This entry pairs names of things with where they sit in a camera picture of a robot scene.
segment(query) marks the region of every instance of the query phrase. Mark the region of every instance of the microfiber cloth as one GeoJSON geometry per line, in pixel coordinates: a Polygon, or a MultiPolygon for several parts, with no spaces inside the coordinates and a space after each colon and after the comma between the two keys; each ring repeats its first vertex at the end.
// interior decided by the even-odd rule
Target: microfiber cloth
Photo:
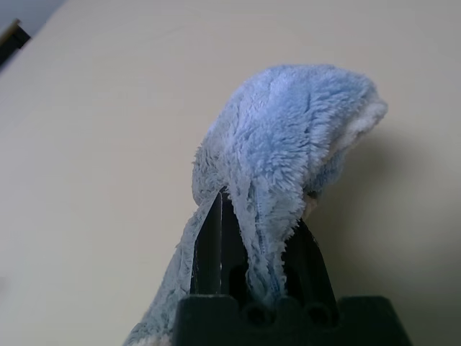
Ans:
{"type": "Polygon", "coordinates": [[[331,65],[276,66],[244,82],[197,150],[198,209],[125,346],[170,343],[176,306],[189,292],[195,239],[224,187],[249,256],[248,287],[273,307],[285,293],[285,241],[338,178],[348,149],[387,109],[366,76],[331,65]]]}

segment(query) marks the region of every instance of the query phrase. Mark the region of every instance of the dark object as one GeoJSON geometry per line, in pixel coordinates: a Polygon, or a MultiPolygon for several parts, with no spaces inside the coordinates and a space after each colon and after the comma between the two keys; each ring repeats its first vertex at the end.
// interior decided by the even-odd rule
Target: dark object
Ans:
{"type": "Polygon", "coordinates": [[[0,32],[0,66],[30,39],[30,36],[14,20],[3,32],[0,32]]]}
{"type": "Polygon", "coordinates": [[[336,304],[320,249],[302,221],[284,262],[289,297],[269,311],[249,295],[238,221],[220,192],[195,244],[191,291],[176,312],[173,346],[411,346],[387,299],[336,304]]]}

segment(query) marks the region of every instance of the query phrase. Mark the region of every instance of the fluffy blue cloth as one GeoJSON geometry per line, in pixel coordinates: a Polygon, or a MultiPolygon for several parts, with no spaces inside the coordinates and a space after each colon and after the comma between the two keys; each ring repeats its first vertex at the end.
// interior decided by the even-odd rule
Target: fluffy blue cloth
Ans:
{"type": "Polygon", "coordinates": [[[178,301],[189,292],[194,242],[218,191],[228,188],[249,255],[247,282],[267,306],[284,294],[285,240],[344,154],[387,105],[361,74],[327,65],[277,66],[246,81],[212,124],[194,163],[198,209],[158,293],[125,345],[167,345],[178,301]]]}

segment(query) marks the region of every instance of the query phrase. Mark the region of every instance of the cream background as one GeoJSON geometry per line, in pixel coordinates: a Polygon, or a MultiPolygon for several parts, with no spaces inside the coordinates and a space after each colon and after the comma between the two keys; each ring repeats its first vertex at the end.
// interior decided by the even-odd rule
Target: cream background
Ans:
{"type": "Polygon", "coordinates": [[[458,345],[461,5],[435,3],[66,3],[0,75],[0,345],[124,340],[207,127],[277,63],[363,71],[390,105],[310,222],[336,295],[384,294],[414,345],[458,345]]]}

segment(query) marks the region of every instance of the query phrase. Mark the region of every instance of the light blue fleece fabric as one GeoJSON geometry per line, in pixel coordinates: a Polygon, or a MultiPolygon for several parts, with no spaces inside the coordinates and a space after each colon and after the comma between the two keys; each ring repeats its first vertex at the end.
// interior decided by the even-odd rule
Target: light blue fleece fabric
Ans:
{"type": "Polygon", "coordinates": [[[247,283],[273,306],[285,291],[281,256],[306,194],[320,195],[338,177],[344,154],[386,112],[366,76],[330,65],[277,66],[243,83],[197,150],[192,192],[199,207],[125,345],[160,345],[171,334],[176,305],[189,292],[195,239],[223,187],[249,254],[247,283]]]}

